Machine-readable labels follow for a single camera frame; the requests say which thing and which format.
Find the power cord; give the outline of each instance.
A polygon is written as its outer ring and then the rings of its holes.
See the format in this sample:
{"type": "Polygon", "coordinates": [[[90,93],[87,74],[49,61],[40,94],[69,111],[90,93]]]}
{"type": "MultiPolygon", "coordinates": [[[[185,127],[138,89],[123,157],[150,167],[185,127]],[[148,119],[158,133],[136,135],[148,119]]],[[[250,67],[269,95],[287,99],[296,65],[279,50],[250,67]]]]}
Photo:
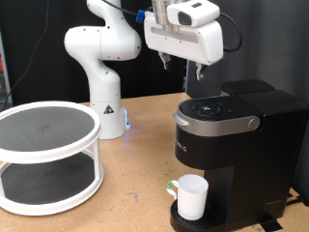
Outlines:
{"type": "Polygon", "coordinates": [[[102,0],[102,1],[103,1],[104,3],[106,3],[106,4],[110,5],[110,6],[112,6],[113,8],[116,8],[116,9],[119,10],[119,11],[122,11],[122,12],[124,12],[124,13],[129,14],[129,15],[137,16],[137,13],[130,12],[130,11],[127,11],[127,10],[122,9],[122,8],[120,8],[120,7],[117,7],[116,5],[110,3],[110,2],[108,2],[108,1],[106,1],[106,0],[102,0]]]}
{"type": "Polygon", "coordinates": [[[9,99],[9,97],[10,97],[12,91],[14,90],[14,88],[18,85],[18,83],[23,79],[23,77],[24,77],[24,76],[28,73],[28,71],[29,71],[29,68],[30,68],[30,65],[32,64],[32,60],[33,60],[33,57],[34,57],[34,55],[35,55],[35,53],[36,53],[36,50],[37,50],[37,48],[38,48],[38,46],[39,46],[39,44],[40,44],[40,42],[41,42],[43,36],[45,35],[47,29],[48,29],[48,12],[49,12],[49,0],[47,0],[47,10],[46,10],[45,29],[44,29],[44,31],[42,32],[42,35],[41,35],[41,37],[40,37],[38,43],[36,44],[35,49],[34,49],[33,52],[32,52],[32,56],[31,56],[31,58],[30,58],[30,61],[29,61],[29,64],[28,64],[28,67],[27,67],[25,73],[24,73],[24,74],[18,79],[18,81],[14,84],[14,86],[12,87],[10,93],[8,94],[8,96],[6,97],[6,99],[4,100],[4,106],[3,106],[3,108],[2,108],[2,111],[4,111],[4,110],[6,109],[8,99],[9,99]]]}
{"type": "Polygon", "coordinates": [[[234,26],[236,27],[236,29],[238,30],[238,33],[239,33],[239,44],[237,47],[235,48],[231,48],[229,46],[224,46],[224,51],[226,52],[234,52],[234,51],[237,51],[240,49],[241,45],[242,45],[242,33],[240,31],[240,28],[239,26],[236,24],[236,22],[231,18],[229,17],[227,14],[224,14],[224,13],[220,13],[221,16],[224,16],[226,18],[228,18],[230,21],[232,21],[232,23],[234,24],[234,26]]]}

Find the drip tray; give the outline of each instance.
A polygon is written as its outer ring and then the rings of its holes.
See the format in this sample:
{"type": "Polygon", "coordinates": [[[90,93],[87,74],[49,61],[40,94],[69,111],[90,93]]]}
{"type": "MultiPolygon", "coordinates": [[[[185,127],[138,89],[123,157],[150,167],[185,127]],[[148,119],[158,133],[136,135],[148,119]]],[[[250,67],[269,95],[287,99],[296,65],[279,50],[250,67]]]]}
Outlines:
{"type": "Polygon", "coordinates": [[[66,200],[94,180],[94,160],[84,153],[45,163],[13,163],[1,175],[5,197],[27,205],[66,200]]]}
{"type": "Polygon", "coordinates": [[[204,215],[198,220],[187,220],[178,214],[178,201],[171,208],[171,225],[177,232],[223,232],[224,222],[207,202],[204,215]]]}

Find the brand logo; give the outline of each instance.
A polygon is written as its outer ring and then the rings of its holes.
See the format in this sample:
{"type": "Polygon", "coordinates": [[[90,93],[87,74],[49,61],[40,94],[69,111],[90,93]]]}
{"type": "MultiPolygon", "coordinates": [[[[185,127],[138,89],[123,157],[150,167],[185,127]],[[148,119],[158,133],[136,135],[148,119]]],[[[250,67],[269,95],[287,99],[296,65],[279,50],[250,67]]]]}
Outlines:
{"type": "Polygon", "coordinates": [[[176,145],[182,149],[184,152],[186,152],[186,147],[184,147],[177,139],[176,139],[176,145]]]}

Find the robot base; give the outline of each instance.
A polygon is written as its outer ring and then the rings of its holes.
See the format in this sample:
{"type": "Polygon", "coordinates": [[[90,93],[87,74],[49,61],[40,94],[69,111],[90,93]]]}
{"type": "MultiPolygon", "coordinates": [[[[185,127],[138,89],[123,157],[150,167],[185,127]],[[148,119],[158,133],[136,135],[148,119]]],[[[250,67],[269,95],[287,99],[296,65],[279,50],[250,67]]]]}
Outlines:
{"type": "Polygon", "coordinates": [[[121,100],[91,101],[90,107],[95,110],[100,119],[102,131],[99,139],[114,139],[126,132],[126,110],[122,107],[121,100]]]}

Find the black curtain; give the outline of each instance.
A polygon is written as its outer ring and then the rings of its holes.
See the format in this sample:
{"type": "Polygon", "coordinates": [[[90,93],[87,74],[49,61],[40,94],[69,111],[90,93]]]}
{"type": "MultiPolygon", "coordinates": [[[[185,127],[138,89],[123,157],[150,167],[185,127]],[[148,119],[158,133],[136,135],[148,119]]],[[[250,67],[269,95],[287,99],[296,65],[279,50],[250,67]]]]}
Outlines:
{"type": "MultiPolygon", "coordinates": [[[[223,60],[208,67],[206,79],[194,79],[190,64],[187,93],[192,98],[220,95],[221,83],[262,79],[309,103],[309,1],[308,0],[213,0],[222,13],[241,28],[243,45],[223,60]]],[[[224,43],[238,44],[232,23],[219,18],[224,43]]],[[[309,201],[309,129],[303,139],[293,188],[309,201]]]]}
{"type": "MultiPolygon", "coordinates": [[[[37,101],[88,102],[86,73],[64,47],[71,27],[104,26],[92,14],[86,0],[50,0],[48,30],[34,55],[27,75],[13,91],[14,105],[37,101]]],[[[124,0],[123,8],[136,12],[152,5],[151,0],[124,0]]],[[[27,69],[32,52],[44,30],[47,0],[0,0],[0,29],[10,84],[13,86],[27,69]]],[[[140,55],[130,61],[106,62],[122,82],[122,98],[178,93],[183,90],[185,61],[174,58],[174,70],[167,72],[157,51],[147,48],[143,24],[125,18],[142,39],[140,55]]]]}

